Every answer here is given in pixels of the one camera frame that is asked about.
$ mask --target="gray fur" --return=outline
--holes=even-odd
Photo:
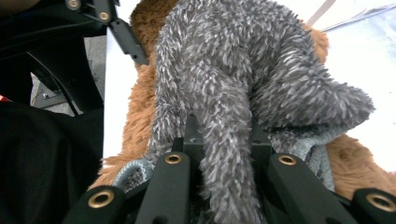
[[[155,164],[195,114],[209,200],[202,223],[264,222],[249,157],[252,116],[278,152],[306,160],[331,189],[323,145],[374,110],[364,92],[330,78],[296,16],[270,1],[180,0],[160,32],[156,66],[145,158]]]

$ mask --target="white floor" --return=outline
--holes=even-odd
[[[279,0],[298,12],[307,21],[324,0]],[[119,17],[129,21],[138,1],[120,0]],[[314,25],[317,29],[331,27],[345,18],[367,11],[375,5],[396,3],[396,0],[343,0],[336,1]],[[347,25],[328,31],[330,52],[326,66],[335,80],[348,82],[362,88],[373,98],[376,111],[370,119],[348,132],[360,139],[375,155],[375,161],[387,171],[396,171],[396,17],[375,21],[376,30],[368,31],[364,23]],[[114,37],[108,32],[106,56],[105,98],[105,157],[117,154],[121,149],[123,126],[128,112],[128,96],[136,81],[134,63],[124,55]]]

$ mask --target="brown fur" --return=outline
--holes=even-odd
[[[381,169],[357,139],[343,134],[327,145],[327,151],[338,194],[352,199],[356,189],[377,188],[396,195],[396,174]]]
[[[105,168],[91,188],[111,185],[120,169],[129,161],[142,157],[148,147],[151,123],[155,112],[155,50],[158,33],[165,17],[177,0],[142,0],[131,16],[132,29],[148,54],[149,65],[136,65],[138,79],[129,97],[129,112],[124,126],[122,151],[118,156],[104,159]],[[312,30],[315,51],[325,63],[329,41],[320,31]],[[377,187],[396,194],[396,176],[381,170],[374,162],[370,151],[356,139],[342,135],[327,145],[332,163],[336,191],[351,198],[355,189]]]

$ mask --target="black fabric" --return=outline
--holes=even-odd
[[[103,118],[0,102],[0,223],[62,222],[97,177]]]
[[[30,104],[33,88],[31,63],[32,59],[27,54],[0,59],[0,95],[14,102]]]

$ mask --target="brass ring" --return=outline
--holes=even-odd
[[[372,204],[376,208],[379,208],[386,212],[396,212],[396,203],[384,195],[377,193],[369,193],[366,195],[366,199],[367,201],[369,201],[370,204]],[[386,205],[379,203],[375,199],[383,201],[384,203],[386,203]]]
[[[101,13],[99,13],[99,18],[100,18],[102,21],[107,21],[107,20],[108,20],[108,14],[105,13],[105,12],[101,12]]]
[[[183,160],[183,158],[177,154],[169,155],[165,158],[165,161],[169,164],[178,164]]]
[[[79,7],[79,3],[76,0],[69,0],[68,3],[70,7]]]
[[[98,200],[99,197],[105,196],[104,200]],[[114,200],[114,192],[108,189],[102,190],[97,192],[91,196],[88,200],[88,205],[91,208],[101,208],[105,207],[106,205],[110,204]]]
[[[297,163],[297,160],[295,160],[291,156],[283,155],[278,157],[277,159],[285,165],[295,165]]]

